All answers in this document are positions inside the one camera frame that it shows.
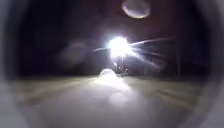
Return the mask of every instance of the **road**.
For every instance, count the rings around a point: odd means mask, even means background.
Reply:
[[[60,78],[20,82],[31,128],[176,128],[197,102],[193,82]]]

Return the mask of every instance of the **night sky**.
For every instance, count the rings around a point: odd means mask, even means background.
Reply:
[[[176,74],[180,55],[181,74],[204,75],[209,68],[206,26],[190,0],[147,0],[151,14],[133,19],[121,9],[121,0],[30,0],[19,28],[18,68],[21,75],[91,75],[111,67],[105,47],[114,36],[131,42],[172,37],[139,48],[165,54],[141,55],[161,68],[157,74]],[[128,58],[133,74],[143,74],[144,64]]]

